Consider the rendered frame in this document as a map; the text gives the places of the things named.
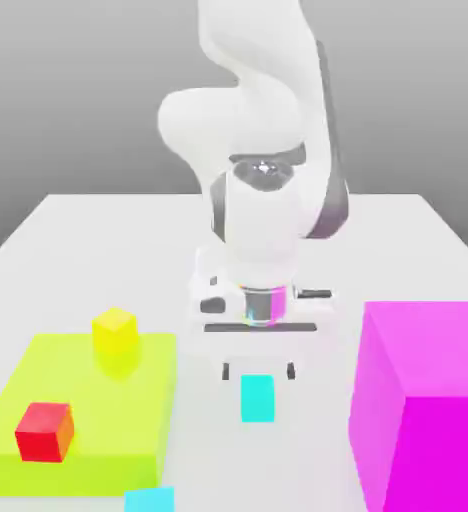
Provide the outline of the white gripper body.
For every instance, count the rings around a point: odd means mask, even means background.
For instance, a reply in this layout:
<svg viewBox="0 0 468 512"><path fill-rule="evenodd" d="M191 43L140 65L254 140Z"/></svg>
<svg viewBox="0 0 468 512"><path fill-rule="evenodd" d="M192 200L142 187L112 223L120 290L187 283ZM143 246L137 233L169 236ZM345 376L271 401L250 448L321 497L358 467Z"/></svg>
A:
<svg viewBox="0 0 468 512"><path fill-rule="evenodd" d="M297 363L316 355L329 336L329 318L299 319L271 326L192 320L191 352L214 365L252 359Z"/></svg>

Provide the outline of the small cyan cube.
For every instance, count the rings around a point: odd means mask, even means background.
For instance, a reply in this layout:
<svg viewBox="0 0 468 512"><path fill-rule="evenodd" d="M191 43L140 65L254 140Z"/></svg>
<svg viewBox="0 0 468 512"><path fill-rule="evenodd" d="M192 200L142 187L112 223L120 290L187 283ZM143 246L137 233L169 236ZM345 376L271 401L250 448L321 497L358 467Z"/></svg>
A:
<svg viewBox="0 0 468 512"><path fill-rule="evenodd" d="M124 512L175 512L172 487L157 487L126 491Z"/></svg>
<svg viewBox="0 0 468 512"><path fill-rule="evenodd" d="M272 375L241 376L241 419L244 423L270 423L275 419Z"/></svg>

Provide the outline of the small yellow cube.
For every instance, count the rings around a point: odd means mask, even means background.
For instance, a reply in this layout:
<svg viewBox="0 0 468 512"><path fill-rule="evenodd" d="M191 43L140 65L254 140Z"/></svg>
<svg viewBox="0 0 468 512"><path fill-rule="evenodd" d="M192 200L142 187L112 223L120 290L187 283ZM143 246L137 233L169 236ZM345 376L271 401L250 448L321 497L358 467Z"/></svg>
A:
<svg viewBox="0 0 468 512"><path fill-rule="evenodd" d="M92 345L100 369L115 379L127 378L140 360L140 338L134 314L112 307L92 320Z"/></svg>

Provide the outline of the small red cube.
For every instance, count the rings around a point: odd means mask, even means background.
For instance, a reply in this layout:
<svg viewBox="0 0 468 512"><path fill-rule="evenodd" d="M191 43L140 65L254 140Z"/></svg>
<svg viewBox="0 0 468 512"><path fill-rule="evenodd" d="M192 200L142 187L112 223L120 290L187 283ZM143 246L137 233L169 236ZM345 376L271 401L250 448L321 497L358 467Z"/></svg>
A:
<svg viewBox="0 0 468 512"><path fill-rule="evenodd" d="M69 403L32 402L15 429L20 457L25 462L62 463L73 437Z"/></svg>

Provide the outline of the large lime box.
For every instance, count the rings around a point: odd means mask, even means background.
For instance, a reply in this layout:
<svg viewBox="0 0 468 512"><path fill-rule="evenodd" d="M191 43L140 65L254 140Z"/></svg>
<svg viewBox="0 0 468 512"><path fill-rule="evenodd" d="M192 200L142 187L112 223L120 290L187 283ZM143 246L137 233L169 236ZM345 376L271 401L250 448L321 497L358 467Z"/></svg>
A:
<svg viewBox="0 0 468 512"><path fill-rule="evenodd" d="M89 334L38 334L0 395L0 497L121 496L158 487L176 387L176 337L146 333L120 371ZM33 402L67 403L75 433L60 463L25 462L15 439Z"/></svg>

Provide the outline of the large magenta box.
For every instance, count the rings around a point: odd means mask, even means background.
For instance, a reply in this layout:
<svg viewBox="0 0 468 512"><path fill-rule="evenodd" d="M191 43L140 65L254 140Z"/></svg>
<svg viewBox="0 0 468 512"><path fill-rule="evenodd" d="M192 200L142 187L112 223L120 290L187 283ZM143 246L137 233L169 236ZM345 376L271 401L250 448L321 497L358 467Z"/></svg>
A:
<svg viewBox="0 0 468 512"><path fill-rule="evenodd" d="M349 440L368 512L468 512L468 301L366 303Z"/></svg>

